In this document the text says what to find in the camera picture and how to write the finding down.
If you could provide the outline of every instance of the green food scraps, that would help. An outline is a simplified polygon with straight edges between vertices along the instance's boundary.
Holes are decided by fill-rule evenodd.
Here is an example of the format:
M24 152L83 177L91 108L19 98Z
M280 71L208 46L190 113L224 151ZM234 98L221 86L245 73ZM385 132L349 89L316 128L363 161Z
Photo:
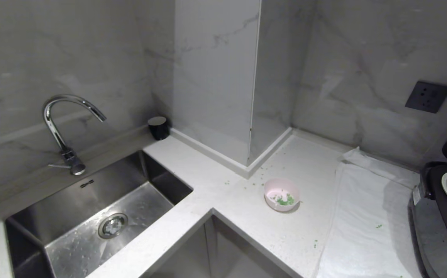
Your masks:
M276 202L277 202L277 204L280 204L282 206L290 206L290 205L294 204L294 198L292 197L291 194L287 193L287 201L285 201L282 198L282 196L280 196L276 199Z

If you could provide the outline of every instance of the sink basin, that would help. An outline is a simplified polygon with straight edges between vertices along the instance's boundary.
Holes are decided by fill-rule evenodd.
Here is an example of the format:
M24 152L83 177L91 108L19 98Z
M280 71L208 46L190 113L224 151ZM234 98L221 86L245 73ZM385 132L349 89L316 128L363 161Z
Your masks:
M192 189L134 153L10 216L15 278L83 278Z

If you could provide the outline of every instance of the black cup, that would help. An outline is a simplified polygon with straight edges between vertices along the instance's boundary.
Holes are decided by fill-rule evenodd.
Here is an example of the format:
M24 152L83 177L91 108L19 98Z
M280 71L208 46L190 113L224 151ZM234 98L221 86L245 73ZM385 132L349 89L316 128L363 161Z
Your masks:
M169 125L165 117L153 117L148 120L148 128L155 140L163 140L169 137Z

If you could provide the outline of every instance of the rice cooker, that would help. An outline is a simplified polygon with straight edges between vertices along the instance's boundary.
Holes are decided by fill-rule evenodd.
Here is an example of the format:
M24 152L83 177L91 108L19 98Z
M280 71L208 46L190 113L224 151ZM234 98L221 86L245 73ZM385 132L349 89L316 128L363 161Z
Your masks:
M447 141L442 152L447 158ZM447 162L429 162L422 169L409 217L422 275L447 278Z

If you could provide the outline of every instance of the black container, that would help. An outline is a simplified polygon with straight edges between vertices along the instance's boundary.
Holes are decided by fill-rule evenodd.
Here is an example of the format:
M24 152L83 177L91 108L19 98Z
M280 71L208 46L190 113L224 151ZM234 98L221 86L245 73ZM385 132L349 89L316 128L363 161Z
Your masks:
M165 117L153 117L148 120L148 128L155 140L163 140L169 137L169 125Z
M447 158L447 141L442 153ZM409 204L416 255L421 273L429 278L447 278L447 192L443 186L446 174L447 162L426 164Z

